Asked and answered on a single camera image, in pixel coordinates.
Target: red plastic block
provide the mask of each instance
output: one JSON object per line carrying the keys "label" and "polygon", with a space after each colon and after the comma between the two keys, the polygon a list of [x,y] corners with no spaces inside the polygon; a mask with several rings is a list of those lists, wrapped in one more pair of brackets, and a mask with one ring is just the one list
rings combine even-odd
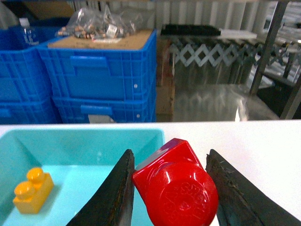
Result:
{"label": "red plastic block", "polygon": [[132,179],[155,226],[208,226],[217,212],[215,184],[185,140],[166,143]]}

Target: stacked crates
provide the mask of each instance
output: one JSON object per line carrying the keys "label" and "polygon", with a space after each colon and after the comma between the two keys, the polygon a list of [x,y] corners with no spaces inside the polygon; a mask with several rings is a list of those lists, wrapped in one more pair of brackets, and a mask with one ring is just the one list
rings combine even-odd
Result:
{"label": "stacked crates", "polygon": [[59,123],[45,65],[36,47],[22,41],[21,27],[0,30],[0,124]]}
{"label": "stacked crates", "polygon": [[39,45],[63,122],[90,123],[91,115],[115,122],[155,121],[156,40],[153,31],[140,50]]}

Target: cardboard lid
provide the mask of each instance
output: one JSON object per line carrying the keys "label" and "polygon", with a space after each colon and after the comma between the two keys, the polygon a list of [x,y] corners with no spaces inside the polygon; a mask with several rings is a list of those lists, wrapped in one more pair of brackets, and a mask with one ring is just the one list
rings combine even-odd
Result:
{"label": "cardboard lid", "polygon": [[92,42],[91,39],[67,37],[48,44],[49,48],[88,48],[88,49],[142,49],[149,39],[152,30],[141,30],[136,34],[121,39],[117,43]]}

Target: yellow lego brick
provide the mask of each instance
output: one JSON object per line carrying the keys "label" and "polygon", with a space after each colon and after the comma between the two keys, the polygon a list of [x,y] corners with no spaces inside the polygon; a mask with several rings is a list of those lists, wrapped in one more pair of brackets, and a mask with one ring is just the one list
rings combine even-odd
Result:
{"label": "yellow lego brick", "polygon": [[27,173],[28,181],[21,182],[15,188],[14,205],[20,213],[36,214],[54,187],[49,173],[41,168],[33,168]]}

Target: reflective floor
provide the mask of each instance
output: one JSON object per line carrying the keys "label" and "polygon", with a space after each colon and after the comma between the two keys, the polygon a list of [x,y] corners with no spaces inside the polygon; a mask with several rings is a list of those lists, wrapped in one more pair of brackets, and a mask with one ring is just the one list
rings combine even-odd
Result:
{"label": "reflective floor", "polygon": [[173,116],[157,115],[157,121],[250,121],[279,119],[245,85],[177,87]]}

